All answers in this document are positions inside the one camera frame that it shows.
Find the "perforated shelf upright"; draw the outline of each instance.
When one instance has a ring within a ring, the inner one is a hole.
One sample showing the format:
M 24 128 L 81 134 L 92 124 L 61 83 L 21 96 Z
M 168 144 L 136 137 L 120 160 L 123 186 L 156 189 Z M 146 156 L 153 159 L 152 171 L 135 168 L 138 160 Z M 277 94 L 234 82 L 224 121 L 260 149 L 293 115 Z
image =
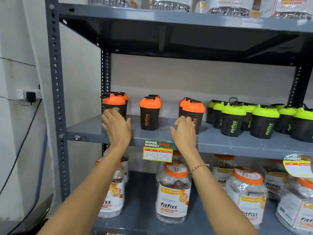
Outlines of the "perforated shelf upright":
M 111 53 L 295 66 L 288 106 L 303 103 L 312 71 L 313 22 L 275 18 L 240 18 L 223 15 L 97 7 L 45 0 L 57 132 L 61 197 L 70 194 L 67 141 L 109 143 L 101 128 L 100 115 L 66 127 L 63 92 L 60 24 L 67 26 L 101 49 L 101 93 L 111 90 Z M 130 145 L 143 146 L 143 139 L 171 141 L 173 119 L 160 118 L 159 129 L 140 129 L 139 117 L 132 118 Z M 200 152 L 282 159 L 291 153 L 313 155 L 310 143 L 274 134 L 272 139 L 238 138 L 220 134 L 203 122 L 198 135 Z M 165 225 L 155 218 L 154 177 L 131 173 L 120 216 L 98 219 L 93 231 L 126 234 L 213 234 L 200 198 L 193 188 L 188 219 L 180 225 Z M 267 202 L 260 234 L 291 234 L 274 218 L 275 204 Z

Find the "gray metal shelf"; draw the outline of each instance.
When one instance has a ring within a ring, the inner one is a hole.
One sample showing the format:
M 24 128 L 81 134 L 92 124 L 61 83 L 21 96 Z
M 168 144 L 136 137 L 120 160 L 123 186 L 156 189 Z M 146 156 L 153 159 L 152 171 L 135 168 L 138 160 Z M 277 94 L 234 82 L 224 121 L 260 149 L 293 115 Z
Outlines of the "gray metal shelf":
M 310 63 L 313 22 L 58 5 L 61 23 L 110 53 L 299 66 Z
M 170 126 L 174 126 L 175 119 L 159 118 L 159 128 L 155 131 L 141 130 L 140 116 L 128 115 L 131 118 L 132 139 L 131 146 L 143 147 L 143 139 L 172 142 Z M 83 142 L 109 143 L 107 134 L 101 127 L 101 116 L 75 124 L 67 129 L 67 139 Z M 227 137 L 220 130 L 204 121 L 201 123 L 197 138 L 197 148 L 204 153 L 231 154 L 257 158 L 282 159 L 292 153 L 312 155 L 312 144 L 300 142 L 289 135 L 273 133 L 271 139 L 255 138 L 244 131 L 239 137 Z
M 122 213 L 111 219 L 98 218 L 93 231 L 129 235 L 214 235 L 194 185 L 190 193 L 188 217 L 181 224 L 164 224 L 156 219 L 156 194 L 155 174 L 131 171 L 125 189 Z M 263 222 L 259 229 L 260 235 L 293 234 L 276 219 L 274 215 L 276 206 L 275 202 L 266 201 Z

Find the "hand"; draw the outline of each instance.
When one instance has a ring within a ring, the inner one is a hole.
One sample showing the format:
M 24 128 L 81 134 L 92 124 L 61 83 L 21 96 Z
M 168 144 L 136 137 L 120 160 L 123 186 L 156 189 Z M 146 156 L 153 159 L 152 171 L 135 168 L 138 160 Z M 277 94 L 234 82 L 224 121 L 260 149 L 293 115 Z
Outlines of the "hand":
M 125 121 L 118 108 L 104 110 L 101 118 L 102 127 L 109 136 L 111 147 L 127 147 L 131 140 L 131 119 Z
M 185 155 L 196 148 L 197 135 L 195 131 L 195 124 L 191 121 L 190 117 L 185 118 L 180 116 L 175 125 L 178 125 L 177 130 L 170 127 L 172 138 L 178 150 Z

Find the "beaded bracelet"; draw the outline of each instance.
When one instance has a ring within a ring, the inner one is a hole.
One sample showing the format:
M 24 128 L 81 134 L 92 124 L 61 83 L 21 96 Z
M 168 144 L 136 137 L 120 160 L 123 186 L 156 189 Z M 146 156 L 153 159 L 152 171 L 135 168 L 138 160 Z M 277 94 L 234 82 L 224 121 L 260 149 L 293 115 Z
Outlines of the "beaded bracelet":
M 200 165 L 194 167 L 194 168 L 190 171 L 190 174 L 192 174 L 195 169 L 197 169 L 197 168 L 199 168 L 199 167 L 201 167 L 201 166 L 206 166 L 206 164 L 200 164 Z

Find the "wall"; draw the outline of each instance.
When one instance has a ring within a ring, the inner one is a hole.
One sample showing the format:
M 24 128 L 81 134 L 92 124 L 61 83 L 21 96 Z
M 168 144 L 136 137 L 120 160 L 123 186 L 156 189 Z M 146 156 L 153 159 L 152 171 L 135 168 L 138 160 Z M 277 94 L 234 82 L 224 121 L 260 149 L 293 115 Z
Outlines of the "wall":
M 16 89 L 38 89 L 38 86 L 22 0 L 0 0 L 0 95 L 16 99 Z M 0 188 L 10 172 L 37 105 L 38 102 L 33 106 L 22 106 L 18 102 L 0 98 Z M 18 162 L 0 196 L 0 233 L 10 231 L 34 203 L 46 128 L 43 105 L 39 107 Z M 36 213 L 37 208 L 41 212 L 49 208 L 46 200 L 53 194 L 52 181 L 51 157 L 47 150 L 41 196 L 34 210 Z M 27 226 L 21 226 L 16 231 L 29 229 L 38 219 L 34 216 L 29 218 Z
M 85 0 L 60 0 L 84 4 Z M 33 36 L 39 73 L 46 81 L 45 94 L 51 96 L 44 1 L 24 2 L 30 33 Z M 100 113 L 100 49 L 64 25 L 60 25 L 63 79 L 67 126 Z M 245 63 L 162 59 L 142 56 L 112 55 L 112 90 L 126 91 L 130 97 L 128 112 L 139 114 L 139 101 L 148 93 L 162 97 L 161 116 L 177 117 L 178 101 L 189 96 L 203 101 L 228 100 L 237 96 L 251 103 L 286 103 L 294 76 L 294 67 Z M 313 107 L 313 93 L 305 98 Z M 53 115 L 47 120 L 52 125 Z M 53 142 L 55 135 L 50 134 Z M 100 157 L 101 146 L 95 143 L 68 142 L 71 189 L 77 187 Z M 129 147 L 130 169 L 155 172 L 157 163 L 143 161 L 142 148 Z M 203 154 L 208 160 L 209 154 Z

